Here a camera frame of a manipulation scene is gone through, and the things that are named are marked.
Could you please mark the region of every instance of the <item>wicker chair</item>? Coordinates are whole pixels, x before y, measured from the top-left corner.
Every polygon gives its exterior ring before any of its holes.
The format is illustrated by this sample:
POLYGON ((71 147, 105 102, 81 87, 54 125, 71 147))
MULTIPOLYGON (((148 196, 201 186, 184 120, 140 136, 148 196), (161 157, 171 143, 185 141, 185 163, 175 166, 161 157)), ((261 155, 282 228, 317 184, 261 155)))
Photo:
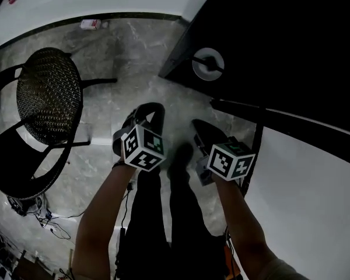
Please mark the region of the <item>wicker chair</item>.
POLYGON ((74 143, 83 110, 83 89, 116 79, 81 81, 70 54, 56 48, 36 51, 25 64, 0 73, 0 91, 18 80, 17 106, 21 121, 0 135, 0 190, 19 200, 45 192, 62 172, 74 143), (15 72, 22 71, 18 78, 15 72), (29 146, 18 134, 23 126, 39 142, 48 145, 44 152, 29 146), (45 175, 34 178, 48 153, 63 148, 56 164, 45 175))

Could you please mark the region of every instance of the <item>marble floor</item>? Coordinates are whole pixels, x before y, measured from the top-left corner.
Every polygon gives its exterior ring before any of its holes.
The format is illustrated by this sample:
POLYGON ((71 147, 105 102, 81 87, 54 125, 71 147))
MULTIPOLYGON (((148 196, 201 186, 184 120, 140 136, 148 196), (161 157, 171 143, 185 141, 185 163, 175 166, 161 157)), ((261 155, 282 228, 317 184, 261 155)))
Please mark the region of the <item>marble floor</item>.
MULTIPOLYGON (((113 19, 108 22, 108 27, 100 30, 81 30, 78 24, 56 27, 0 50, 0 71, 25 62, 40 48, 56 47, 72 53, 82 79, 118 78, 115 84, 96 85, 84 90, 84 109, 77 139, 89 137, 92 144, 72 149, 68 164, 59 179, 46 192, 49 209, 62 216, 79 214, 85 210, 117 160, 111 148, 112 134, 120 129, 126 116, 142 103, 157 101, 164 105, 166 118, 163 137, 170 147, 175 147, 183 140, 192 141, 194 134, 190 121, 193 118, 208 121, 250 146, 254 137, 255 124, 213 110, 208 96, 157 76, 184 31, 184 26, 179 22, 153 19, 113 19)), ((0 132, 17 121, 19 115, 14 82, 1 92, 0 132)), ((35 148, 39 146, 25 130, 20 129, 19 133, 29 145, 35 148)), ((59 151, 49 154, 37 174, 44 174, 58 156, 59 151)), ((200 156, 201 153, 195 151, 188 168, 191 174, 190 184, 198 198, 207 228, 213 235, 219 235, 226 223, 215 185, 202 187, 194 171, 195 162, 200 156)), ((162 165, 161 195, 163 221, 170 241, 170 184, 166 177, 167 166, 166 162, 162 165)), ((130 221, 134 195, 135 190, 129 196, 125 226, 130 221)), ((123 215, 124 204, 117 225, 123 215)), ((67 269, 69 250, 75 247, 79 221, 80 218, 59 219, 58 223, 71 236, 71 240, 60 240, 42 229, 33 216, 21 217, 12 211, 6 197, 0 192, 0 231, 18 248, 26 249, 31 256, 39 256, 50 270, 60 267, 67 269)), ((110 242, 112 273, 115 271, 118 230, 119 226, 110 242)))

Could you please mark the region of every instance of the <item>person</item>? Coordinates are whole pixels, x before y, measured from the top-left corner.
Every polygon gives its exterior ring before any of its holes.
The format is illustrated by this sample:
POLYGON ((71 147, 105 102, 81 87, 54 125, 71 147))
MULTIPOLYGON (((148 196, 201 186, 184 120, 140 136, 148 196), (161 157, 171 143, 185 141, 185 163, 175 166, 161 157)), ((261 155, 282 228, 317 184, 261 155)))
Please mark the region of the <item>person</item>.
MULTIPOLYGON (((138 175, 131 221, 119 250, 121 279, 225 279, 225 236, 212 236, 204 225, 196 196, 189 186, 190 143, 176 151, 167 171, 170 179, 171 246, 163 226, 159 167, 138 175)), ((102 184, 78 228, 72 262, 76 280, 110 279, 109 241, 122 198, 135 173, 127 164, 115 165, 102 184)), ((250 280, 306 279, 270 250, 259 222, 239 187, 212 174, 223 206, 233 247, 250 280)))

